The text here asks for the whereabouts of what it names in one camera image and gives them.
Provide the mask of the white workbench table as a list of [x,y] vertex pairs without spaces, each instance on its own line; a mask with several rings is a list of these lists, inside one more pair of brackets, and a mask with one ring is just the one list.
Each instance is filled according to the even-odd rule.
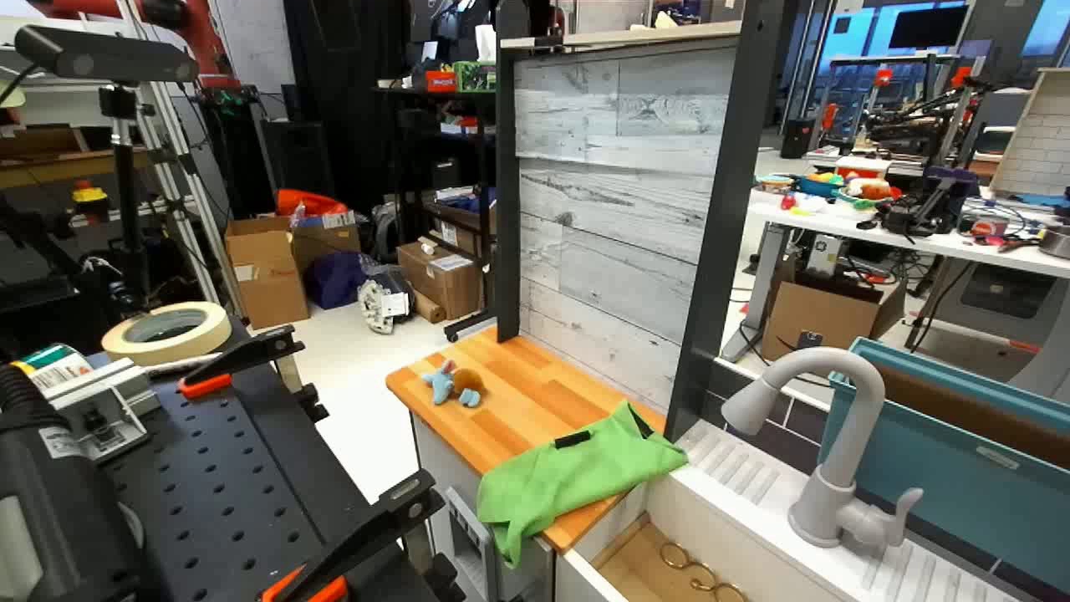
[[746,310],[732,316],[732,326],[722,339],[727,361],[741,361],[748,353],[748,343],[758,339],[762,321],[773,307],[775,265],[792,232],[818,232],[847,239],[886,244],[886,246],[915,249],[915,253],[940,253],[940,256],[955,256],[969,265],[992,265],[992,267],[1044,273],[1058,280],[1070,278],[1070,261],[1051,256],[1040,246],[992,249],[967,239],[962,235],[906,236],[886,228],[864,228],[853,208],[826,204],[816,197],[802,197],[800,208],[784,212],[778,193],[753,189],[746,219],[758,223],[758,235],[741,239],[741,253],[755,253],[758,265],[748,284]]

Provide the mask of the black perforated metal table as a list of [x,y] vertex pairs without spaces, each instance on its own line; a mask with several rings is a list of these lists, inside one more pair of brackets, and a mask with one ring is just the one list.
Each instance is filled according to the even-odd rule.
[[270,367],[247,367],[210,400],[158,385],[150,438],[105,465],[139,518],[166,602],[254,602],[276,574],[315,562],[364,516],[305,409]]

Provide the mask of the black orange clamp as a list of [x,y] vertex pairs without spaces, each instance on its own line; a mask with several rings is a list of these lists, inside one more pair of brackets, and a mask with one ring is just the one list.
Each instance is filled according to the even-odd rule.
[[217,358],[203,361],[201,367],[187,371],[178,381],[178,395],[187,400],[203,400],[220,395],[233,385],[233,373],[244,367],[259,367],[288,353],[296,353],[302,340],[294,339],[291,325],[259,330],[254,339],[220,351]]

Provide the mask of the teal bin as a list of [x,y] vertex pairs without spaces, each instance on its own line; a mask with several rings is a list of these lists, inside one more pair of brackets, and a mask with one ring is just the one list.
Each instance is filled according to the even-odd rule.
[[977,550],[1070,593],[1070,409],[870,339],[849,343],[886,381],[855,487]]

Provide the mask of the cardboard box on floor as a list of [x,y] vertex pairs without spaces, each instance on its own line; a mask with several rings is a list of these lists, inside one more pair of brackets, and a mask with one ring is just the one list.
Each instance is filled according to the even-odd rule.
[[483,307],[483,273],[470,256],[440,246],[425,249],[421,239],[411,239],[398,246],[398,265],[435,316],[451,321]]

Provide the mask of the white sink basin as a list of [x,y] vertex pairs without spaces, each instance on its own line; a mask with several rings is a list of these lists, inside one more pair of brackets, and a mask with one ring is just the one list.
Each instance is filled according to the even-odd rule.
[[554,602],[1021,602],[1021,593],[903,543],[816,548],[789,529],[806,475],[699,421],[689,465],[633,487],[554,559]]

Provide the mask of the grey kitchen faucet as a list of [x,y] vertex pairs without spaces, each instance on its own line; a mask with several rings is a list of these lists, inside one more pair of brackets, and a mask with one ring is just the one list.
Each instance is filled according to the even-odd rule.
[[828,371],[853,381],[855,400],[826,459],[789,506],[789,526],[818,548],[836,548],[849,536],[855,546],[884,550],[906,538],[906,518],[924,492],[906,487],[896,498],[896,511],[855,498],[855,471],[886,409],[886,381],[866,358],[844,346],[789,351],[722,404],[722,421],[741,435],[755,435],[792,379]]

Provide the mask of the wooden butcher block counter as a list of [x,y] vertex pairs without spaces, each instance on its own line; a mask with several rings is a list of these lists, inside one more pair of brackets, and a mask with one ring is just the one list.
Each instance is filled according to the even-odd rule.
[[[444,361],[483,373],[486,400],[479,409],[463,409],[458,400],[431,400],[425,373],[440,367]],[[496,330],[463,339],[435,353],[425,353],[421,361],[396,367],[385,385],[463,459],[464,469],[476,471],[479,485],[496,465],[553,438],[572,435],[591,421],[601,421],[623,400],[629,400],[562,353],[553,353],[529,339],[500,340]],[[663,435],[658,411],[641,400],[629,404]],[[576,511],[554,518],[541,532],[554,548],[570,548],[576,543],[576,532],[570,532]]]

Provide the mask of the black shelving unit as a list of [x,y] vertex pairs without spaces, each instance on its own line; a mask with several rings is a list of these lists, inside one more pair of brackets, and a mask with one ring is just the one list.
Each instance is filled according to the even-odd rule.
[[407,232],[476,265],[479,303],[444,321],[444,339],[458,340],[490,316],[496,94],[464,91],[451,71],[431,71],[418,84],[377,88],[376,102],[401,135],[396,177]]

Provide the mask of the green cloth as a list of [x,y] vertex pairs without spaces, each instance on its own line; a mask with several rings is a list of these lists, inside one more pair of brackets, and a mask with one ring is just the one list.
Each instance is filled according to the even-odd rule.
[[479,518],[499,559],[518,565],[526,543],[554,518],[682,465],[684,451],[623,400],[609,419],[496,465],[479,485]]

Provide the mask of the cardboard box under table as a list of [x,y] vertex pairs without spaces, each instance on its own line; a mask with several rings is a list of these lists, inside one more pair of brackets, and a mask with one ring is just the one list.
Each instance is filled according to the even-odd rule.
[[855,339],[878,339],[898,316],[906,288],[855,288],[849,294],[784,280],[762,325],[758,351],[784,358],[796,346],[849,346]]

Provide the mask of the large cardboard box left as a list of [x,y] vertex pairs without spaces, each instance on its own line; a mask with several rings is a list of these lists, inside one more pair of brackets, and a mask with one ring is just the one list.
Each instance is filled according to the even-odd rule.
[[305,280],[285,217],[230,219],[225,244],[233,267],[240,310],[254,326],[306,316]]

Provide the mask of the whitewashed wood back panel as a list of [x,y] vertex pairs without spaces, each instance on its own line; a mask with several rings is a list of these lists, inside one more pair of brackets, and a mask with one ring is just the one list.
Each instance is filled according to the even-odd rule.
[[514,66],[522,330],[669,409],[737,48]]

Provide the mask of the black metal frame post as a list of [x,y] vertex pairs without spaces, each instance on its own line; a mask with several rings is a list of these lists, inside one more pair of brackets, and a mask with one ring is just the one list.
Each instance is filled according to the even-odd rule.
[[775,84],[784,57],[778,29],[789,19],[789,5],[792,0],[746,0],[695,284],[672,381],[669,438],[684,435],[708,409],[770,88]]

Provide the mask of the masking tape roll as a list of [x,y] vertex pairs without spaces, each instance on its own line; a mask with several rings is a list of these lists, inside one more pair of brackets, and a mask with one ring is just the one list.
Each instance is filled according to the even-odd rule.
[[160,303],[114,325],[101,346],[136,363],[182,361],[217,351],[230,339],[230,314],[214,301]]

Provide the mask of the blue plush toy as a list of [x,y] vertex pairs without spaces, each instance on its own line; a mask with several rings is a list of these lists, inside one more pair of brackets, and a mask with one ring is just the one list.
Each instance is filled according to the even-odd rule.
[[463,409],[479,409],[486,400],[483,373],[458,367],[454,361],[428,371],[425,385],[431,389],[435,404],[458,400]]

